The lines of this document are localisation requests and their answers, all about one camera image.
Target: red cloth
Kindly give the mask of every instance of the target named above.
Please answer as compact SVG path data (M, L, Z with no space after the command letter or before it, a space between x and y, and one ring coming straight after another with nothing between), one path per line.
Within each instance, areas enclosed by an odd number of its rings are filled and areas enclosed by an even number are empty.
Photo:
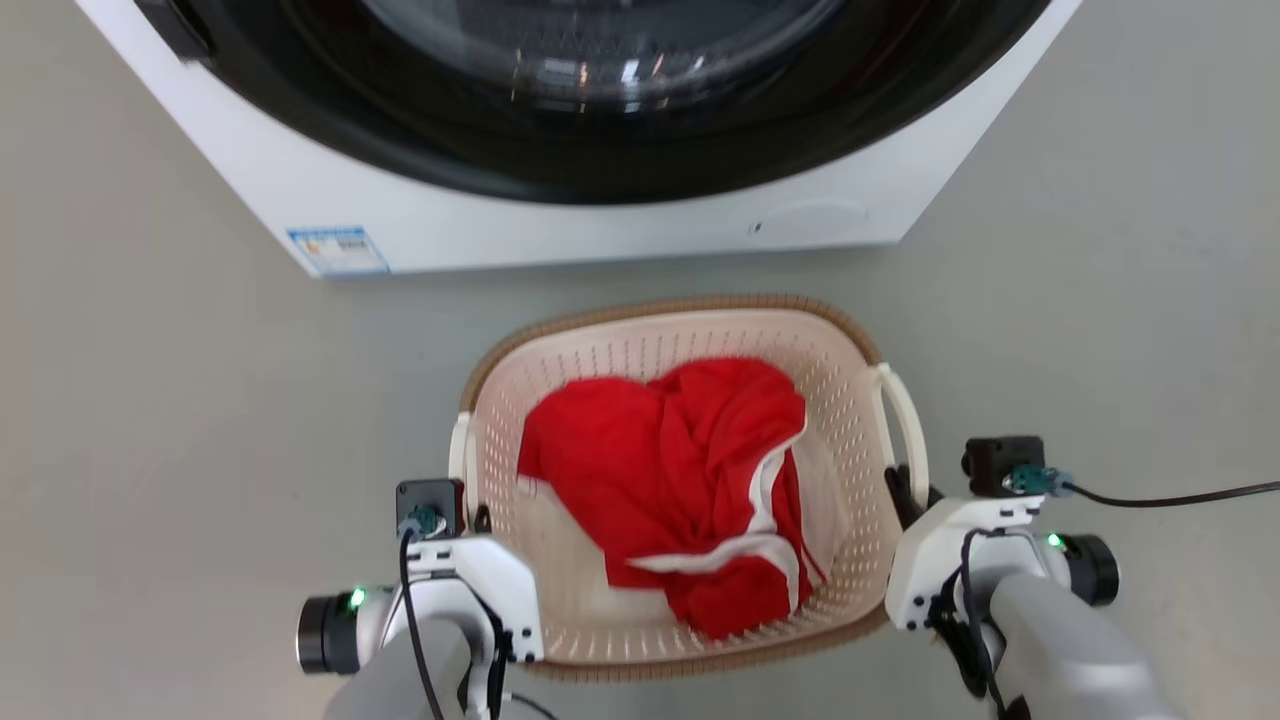
M648 384L552 393L525 420L518 471L552 484L611 585L663 588L681 621L724 638L813 589L787 450L804 427L804 398L776 368L701 360Z

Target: plastic laundry basket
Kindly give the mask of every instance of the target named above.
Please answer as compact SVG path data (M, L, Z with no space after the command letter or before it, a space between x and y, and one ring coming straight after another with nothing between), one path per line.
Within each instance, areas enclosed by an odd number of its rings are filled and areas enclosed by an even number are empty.
M712 642L675 620L660 591L609 588L599 548L549 486L521 478L525 416L580 378L649 379L701 357L759 357L795 382L808 430L797 466L823 477L847 518L829 582L787 620ZM867 334L822 302L796 296L730 296L600 310L526 328L485 356L467 383L449 454L474 512L489 507L493 533L538 579L545 662L563 680L635 680L742 667L822 650L879 626L893 550L902 534L884 483L895 464L884 398L893 406L925 503L923 433L906 388Z

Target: gray floor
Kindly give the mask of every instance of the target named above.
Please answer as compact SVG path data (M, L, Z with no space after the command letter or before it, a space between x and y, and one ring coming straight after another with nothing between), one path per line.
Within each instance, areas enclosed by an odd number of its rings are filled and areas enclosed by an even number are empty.
M911 387L945 489L966 437L1004 432L1116 495L1274 479L1280 5L1085 5L897 247L323 283L69 1L6 0L0 716L317 719L335 684L293 666L302 598L393 578L390 489L444 469L472 364L586 307L836 302ZM1189 715L1261 719L1277 510L1043 524L1114 544L1111 614ZM983 716L942 648L887 632L668 685L515 685L564 720Z

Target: basket rim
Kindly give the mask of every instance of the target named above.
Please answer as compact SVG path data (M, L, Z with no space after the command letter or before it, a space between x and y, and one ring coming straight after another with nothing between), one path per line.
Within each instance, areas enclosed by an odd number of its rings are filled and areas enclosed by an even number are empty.
M516 348L522 345L562 332L576 331L604 323L618 320L632 320L650 315L676 315L680 313L703 313L714 310L792 310L808 313L827 320L840 332L845 333L850 341L863 354L868 365L879 365L882 357L870 336L852 318L844 311L832 307L827 302L805 297L803 295L716 295L708 297L687 297L678 300L662 300L658 302L644 302L639 305L621 305L617 307L604 307L590 310L576 315L567 315L553 320L544 320L518 329L480 359L467 384L462 389L462 400L458 404L461 413L471 413L480 401L480 391L484 388L494 368Z
M462 392L460 411L472 413L475 410L480 392L489 375L493 374L493 370L511 352L527 342L567 331L618 320L716 310L791 310L806 313L826 320L849 337L859 352L861 352L868 365L874 366L883 361L876 343L872 342L867 332L852 318L827 302L803 295L717 295L664 300L579 313L516 331L495 345L476 364ZM617 683L686 678L778 662L812 652L831 650L868 635L887 621L888 615L884 611L883 603L881 603L872 612L852 623L760 648L748 648L709 657L652 662L576 665L544 661L529 664L525 669L532 675L563 683Z
M756 665L781 662L814 652L835 650L842 644L864 638L888 623L884 603L863 618L823 630L814 635L748 648L737 652L713 655L709 657L689 657L653 662L609 662L593 665L572 665L567 662L530 662L522 666L525 673L557 683L639 683L690 678L712 673L742 670Z

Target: white washing machine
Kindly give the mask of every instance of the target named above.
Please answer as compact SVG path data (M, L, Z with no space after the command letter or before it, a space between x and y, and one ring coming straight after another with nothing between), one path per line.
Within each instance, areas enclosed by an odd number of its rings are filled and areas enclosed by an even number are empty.
M312 275L896 242L1079 0L78 0Z

